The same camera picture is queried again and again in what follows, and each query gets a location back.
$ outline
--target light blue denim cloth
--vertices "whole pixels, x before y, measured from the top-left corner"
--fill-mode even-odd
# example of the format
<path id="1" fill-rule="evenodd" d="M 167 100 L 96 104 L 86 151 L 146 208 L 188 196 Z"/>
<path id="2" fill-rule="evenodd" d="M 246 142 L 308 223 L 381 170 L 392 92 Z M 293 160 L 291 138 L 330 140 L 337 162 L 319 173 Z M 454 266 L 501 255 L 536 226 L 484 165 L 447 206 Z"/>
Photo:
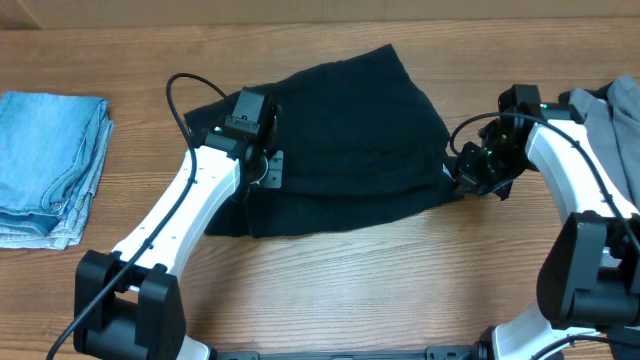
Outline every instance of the light blue denim cloth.
<path id="1" fill-rule="evenodd" d="M 0 99 L 0 247 L 80 242 L 113 129 L 107 106 L 21 92 Z"/>

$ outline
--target black mount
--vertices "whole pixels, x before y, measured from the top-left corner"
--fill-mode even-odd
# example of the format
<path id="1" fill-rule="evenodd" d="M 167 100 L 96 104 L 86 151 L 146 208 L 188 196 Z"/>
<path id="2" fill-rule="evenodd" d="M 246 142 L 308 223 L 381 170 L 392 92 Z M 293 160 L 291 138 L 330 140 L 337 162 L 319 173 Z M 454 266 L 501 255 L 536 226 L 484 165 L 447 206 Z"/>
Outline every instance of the black mount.
<path id="1" fill-rule="evenodd" d="M 241 159 L 246 184 L 261 180 L 268 169 L 267 157 L 273 155 L 267 156 L 265 150 L 275 135 L 277 111 L 277 102 L 272 96 L 244 88 L 233 113 L 227 115 L 220 126 L 208 129 L 199 145 L 224 151 L 231 159 Z"/>
<path id="2" fill-rule="evenodd" d="M 75 316 L 94 299 L 126 264 L 120 254 L 90 250 L 76 269 Z M 186 321 L 178 279 L 167 268 L 138 266 L 117 284 L 124 293 L 130 286 L 140 288 L 138 303 L 117 298 L 115 292 L 74 331 L 76 351 L 106 360 L 175 360 L 186 335 Z"/>
<path id="3" fill-rule="evenodd" d="M 640 233 L 640 217 L 630 220 Z M 619 260 L 602 264 L 605 246 Z M 571 326 L 640 325 L 638 253 L 615 218 L 572 213 L 540 269 L 536 294 L 542 315 L 555 329 Z"/>
<path id="4" fill-rule="evenodd" d="M 540 120 L 584 122 L 572 105 L 542 104 L 535 85 L 513 85 L 498 100 L 500 112 L 531 115 Z M 523 118 L 500 117 L 478 131 L 482 145 L 467 142 L 453 171 L 455 192 L 486 196 L 494 193 L 509 198 L 513 181 L 525 170 L 536 170 L 525 147 L 533 122 Z"/>

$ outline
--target wooden table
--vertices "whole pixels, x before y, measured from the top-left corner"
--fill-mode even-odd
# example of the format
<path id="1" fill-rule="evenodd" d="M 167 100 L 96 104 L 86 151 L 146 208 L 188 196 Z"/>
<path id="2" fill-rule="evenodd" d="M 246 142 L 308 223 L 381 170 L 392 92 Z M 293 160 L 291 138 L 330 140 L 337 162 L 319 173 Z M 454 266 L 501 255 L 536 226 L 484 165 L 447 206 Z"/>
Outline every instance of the wooden table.
<path id="1" fill-rule="evenodd" d="M 72 318 L 82 255 L 108 252 L 174 177 L 185 145 L 164 97 L 169 76 L 192 72 L 232 92 L 387 43 L 450 130 L 495 111 L 513 83 L 537 84 L 553 101 L 640 76 L 633 18 L 0 32 L 0 91 L 103 96 L 116 123 L 82 244 L 0 251 L 0 358 L 44 358 Z M 185 80 L 175 100 L 184 112 L 218 98 Z M 188 333 L 265 353 L 471 343 L 534 300 L 559 230 L 541 176 L 526 173 L 505 202 L 467 199 L 348 233 L 206 237 L 181 285 Z M 591 344 L 567 354 L 609 356 Z M 67 341 L 57 358 L 83 356 Z"/>

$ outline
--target black cable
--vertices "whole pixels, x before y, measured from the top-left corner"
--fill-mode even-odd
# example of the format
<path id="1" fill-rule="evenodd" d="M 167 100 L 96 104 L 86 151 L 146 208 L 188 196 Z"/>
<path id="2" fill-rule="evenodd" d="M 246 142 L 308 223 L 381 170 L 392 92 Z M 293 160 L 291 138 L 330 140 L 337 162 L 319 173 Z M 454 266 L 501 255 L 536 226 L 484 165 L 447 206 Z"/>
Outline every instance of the black cable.
<path id="1" fill-rule="evenodd" d="M 184 136 L 184 140 L 187 143 L 187 146 L 189 147 L 189 155 L 191 156 L 191 173 L 189 175 L 189 179 L 187 180 L 187 184 L 185 185 L 184 190 L 182 190 L 180 197 L 178 197 L 178 200 L 176 200 L 175 204 L 171 207 L 171 209 L 169 209 L 169 211 L 164 216 L 164 218 L 162 218 L 158 226 L 156 226 L 156 228 L 149 235 L 149 237 L 142 242 L 140 249 L 138 249 L 138 251 L 136 251 L 136 253 L 133 254 L 133 256 L 131 257 L 131 259 L 129 259 L 127 264 L 122 269 L 120 269 L 120 271 L 111 279 L 111 281 L 109 281 L 107 285 L 105 285 L 105 287 L 98 293 L 98 295 L 96 295 L 93 298 L 93 300 L 89 303 L 89 305 L 87 305 L 87 307 L 85 307 L 82 310 L 82 312 L 80 312 L 80 314 L 73 319 L 71 324 L 67 326 L 67 328 L 62 332 L 60 337 L 58 337 L 58 340 L 56 340 L 56 342 L 53 344 L 53 346 L 49 350 L 49 353 L 47 354 L 47 360 L 53 360 L 53 357 L 58 352 L 58 350 L 60 349 L 62 344 L 65 342 L 65 340 L 71 335 L 71 333 L 73 333 L 82 324 L 82 322 L 87 318 L 87 316 L 89 316 L 89 313 L 91 313 L 91 311 L 93 311 L 93 309 L 96 306 L 98 306 L 98 304 L 100 304 L 102 300 L 104 300 L 105 296 L 107 296 L 107 294 L 113 291 L 113 288 L 116 286 L 116 284 L 118 284 L 118 282 L 122 280 L 122 278 L 127 274 L 127 272 L 135 265 L 136 261 L 151 246 L 151 244 L 153 243 L 153 240 L 155 240 L 155 238 L 158 236 L 160 231 L 162 231 L 162 228 L 169 222 L 173 214 L 175 214 L 175 212 L 178 210 L 178 208 L 184 201 L 185 197 L 187 197 L 187 193 L 189 192 L 189 189 L 191 189 L 191 185 L 193 185 L 194 183 L 194 180 L 196 178 L 196 170 L 198 168 L 197 161 L 196 161 L 196 152 L 195 152 L 195 149 L 193 148 L 193 144 L 191 143 L 189 132 L 187 131 L 185 126 L 182 124 L 180 115 L 178 115 L 178 111 L 176 110 L 176 107 L 173 104 L 173 96 L 171 95 L 171 86 L 173 85 L 173 82 L 179 78 L 191 78 L 191 79 L 199 80 L 209 85 L 218 94 L 220 94 L 220 96 L 222 96 L 222 98 L 225 100 L 225 102 L 227 102 L 227 104 L 231 105 L 225 93 L 222 92 L 222 90 L 220 90 L 217 86 L 215 86 L 212 82 L 210 82 L 207 79 L 204 79 L 197 75 L 188 74 L 188 73 L 175 74 L 171 78 L 169 78 L 169 81 L 167 82 L 167 89 L 166 89 L 167 102 L 169 103 L 169 108 L 171 109 L 171 113 L 173 114 L 173 117 L 178 123 L 180 132 L 182 133 L 182 136 Z"/>
<path id="2" fill-rule="evenodd" d="M 588 336 L 588 335 L 573 335 L 573 336 L 567 336 L 564 339 L 558 340 L 558 341 L 556 341 L 554 343 L 551 343 L 551 344 L 545 346 L 542 350 L 538 351 L 535 355 L 533 355 L 531 357 L 531 360 L 540 360 L 545 355 L 547 355 L 548 353 L 552 352 L 553 350 L 556 350 L 556 349 L 558 349 L 559 347 L 561 347 L 561 346 L 563 346 L 565 344 L 573 343 L 575 341 L 593 341 L 593 342 L 599 342 L 599 343 L 603 343 L 603 344 L 619 345 L 619 346 L 630 347 L 630 348 L 633 348 L 633 349 L 640 349 L 640 345 L 638 345 L 638 344 L 627 343 L 627 342 L 620 341 L 620 340 L 614 340 L 614 339 L 609 339 L 609 338 L 601 338 L 601 337 L 597 337 L 597 336 Z"/>
<path id="3" fill-rule="evenodd" d="M 638 239 L 636 238 L 635 234 L 631 230 L 631 227 L 629 226 L 629 223 L 626 221 L 624 216 L 622 216 L 622 213 L 620 212 L 620 210 L 618 209 L 616 204 L 613 202 L 613 196 L 611 196 L 611 194 L 609 194 L 609 191 L 607 191 L 607 187 L 605 186 L 604 181 L 602 180 L 602 177 L 598 173 L 598 169 L 596 168 L 596 165 L 593 163 L 593 161 L 591 160 L 589 155 L 584 151 L 582 146 L 580 146 L 580 142 L 574 140 L 571 136 L 567 135 L 564 131 L 558 129 L 557 127 L 555 127 L 555 126 L 553 126 L 551 124 L 549 124 L 547 121 L 538 119 L 537 117 L 534 117 L 534 116 L 531 116 L 531 115 L 517 114 L 517 113 L 494 112 L 494 113 L 480 114 L 480 115 L 472 117 L 469 120 L 464 121 L 462 124 L 458 125 L 458 127 L 453 131 L 453 133 L 451 134 L 451 139 L 449 140 L 449 147 L 451 148 L 451 151 L 453 151 L 453 153 L 456 154 L 456 155 L 460 155 L 460 152 L 458 152 L 456 150 L 455 146 L 454 146 L 454 140 L 456 138 L 456 135 L 458 135 L 458 133 L 460 132 L 460 130 L 462 130 L 462 128 L 464 128 L 465 126 L 471 124 L 472 122 L 475 122 L 475 121 L 478 121 L 478 120 L 482 120 L 482 119 L 486 119 L 486 118 L 492 118 L 492 117 L 518 117 L 518 118 L 526 119 L 526 120 L 529 120 L 529 121 L 533 121 L 533 122 L 535 122 L 537 124 L 540 124 L 540 125 L 548 128 L 548 129 L 551 129 L 556 134 L 560 135 L 563 139 L 567 140 L 569 142 L 569 144 L 571 144 L 571 146 L 576 148 L 576 150 L 584 158 L 584 161 L 587 163 L 587 166 L 589 167 L 589 170 L 591 170 L 591 173 L 593 174 L 593 177 L 595 178 L 596 183 L 598 183 L 598 187 L 600 188 L 600 192 L 602 192 L 602 195 L 604 196 L 604 199 L 607 202 L 607 205 L 609 205 L 609 208 L 611 209 L 611 212 L 616 217 L 616 219 L 622 224 L 622 227 L 624 228 L 624 231 L 627 233 L 627 236 L 629 237 L 629 241 L 631 241 L 631 245 L 633 246 L 635 251 L 638 254 L 640 254 L 640 243 L 638 243 Z"/>

